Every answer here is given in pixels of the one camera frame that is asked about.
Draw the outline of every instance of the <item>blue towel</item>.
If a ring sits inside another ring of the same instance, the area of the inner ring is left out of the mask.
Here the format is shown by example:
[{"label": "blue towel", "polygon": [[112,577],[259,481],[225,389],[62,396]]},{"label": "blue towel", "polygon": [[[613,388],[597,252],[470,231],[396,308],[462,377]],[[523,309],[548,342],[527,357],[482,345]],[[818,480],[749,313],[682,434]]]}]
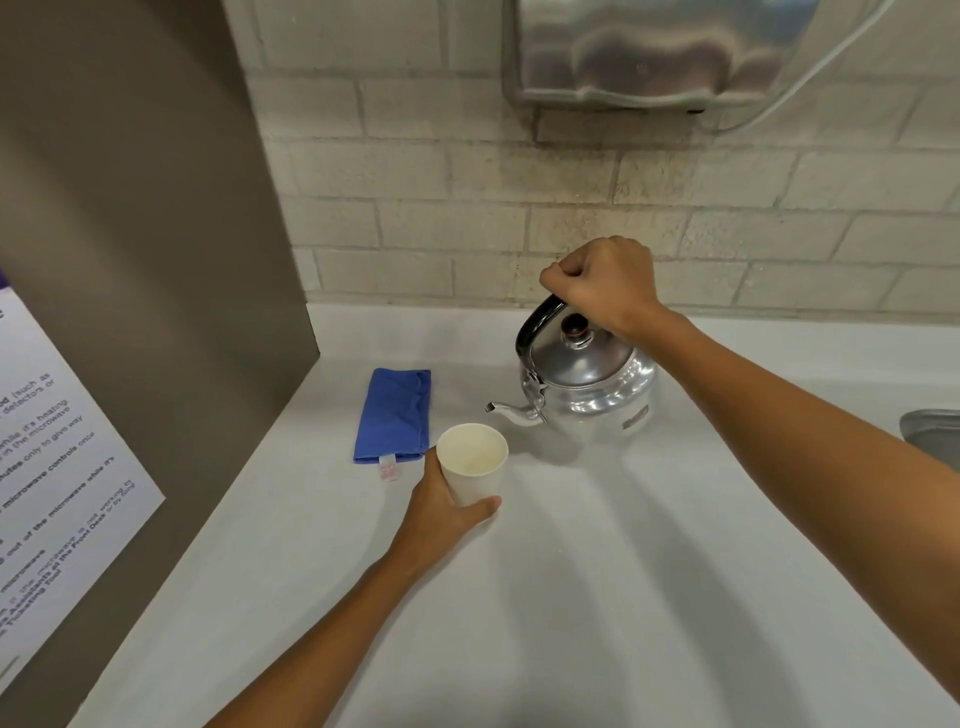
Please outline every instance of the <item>blue towel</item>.
[{"label": "blue towel", "polygon": [[430,448],[430,370],[375,369],[360,416],[354,463],[419,460]]}]

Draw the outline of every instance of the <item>towel tag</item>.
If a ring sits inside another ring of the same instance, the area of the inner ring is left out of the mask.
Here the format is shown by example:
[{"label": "towel tag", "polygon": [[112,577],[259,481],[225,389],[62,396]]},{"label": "towel tag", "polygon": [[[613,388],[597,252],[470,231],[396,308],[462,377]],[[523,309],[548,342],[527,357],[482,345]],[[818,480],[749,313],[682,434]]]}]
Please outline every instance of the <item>towel tag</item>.
[{"label": "towel tag", "polygon": [[396,455],[380,455],[380,479],[385,483],[392,483],[397,478]]}]

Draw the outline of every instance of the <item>white paper cup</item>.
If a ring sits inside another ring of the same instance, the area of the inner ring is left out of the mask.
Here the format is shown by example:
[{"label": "white paper cup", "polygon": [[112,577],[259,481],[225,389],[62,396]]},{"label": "white paper cup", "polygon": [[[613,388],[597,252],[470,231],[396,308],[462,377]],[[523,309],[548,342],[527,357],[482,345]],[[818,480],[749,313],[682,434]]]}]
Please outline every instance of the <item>white paper cup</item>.
[{"label": "white paper cup", "polygon": [[509,454],[503,435],[478,423],[451,427],[437,441],[440,469],[460,505],[500,495],[503,464]]}]

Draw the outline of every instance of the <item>black kettle handle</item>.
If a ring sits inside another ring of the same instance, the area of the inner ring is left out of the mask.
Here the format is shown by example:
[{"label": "black kettle handle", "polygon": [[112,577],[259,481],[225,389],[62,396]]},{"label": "black kettle handle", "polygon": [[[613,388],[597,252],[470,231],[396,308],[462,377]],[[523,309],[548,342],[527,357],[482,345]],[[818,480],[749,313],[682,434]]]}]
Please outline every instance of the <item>black kettle handle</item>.
[{"label": "black kettle handle", "polygon": [[516,335],[516,355],[525,365],[530,363],[530,347],[537,338],[537,334],[543,331],[543,327],[553,321],[565,308],[566,303],[556,296],[550,296],[537,306],[537,310],[530,314],[530,318],[520,327]]}]

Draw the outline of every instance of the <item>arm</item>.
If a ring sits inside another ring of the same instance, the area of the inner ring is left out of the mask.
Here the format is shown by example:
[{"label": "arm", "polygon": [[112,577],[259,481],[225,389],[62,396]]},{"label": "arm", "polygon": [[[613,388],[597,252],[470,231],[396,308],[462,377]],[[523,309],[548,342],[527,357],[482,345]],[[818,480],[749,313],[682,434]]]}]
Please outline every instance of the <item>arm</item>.
[{"label": "arm", "polygon": [[490,497],[458,508],[430,450],[403,524],[386,555],[330,612],[206,728],[317,728],[363,662],[373,639],[410,589],[500,505]]},{"label": "arm", "polygon": [[677,379],[763,493],[960,699],[960,474],[669,311],[635,240],[594,240],[540,281]]}]

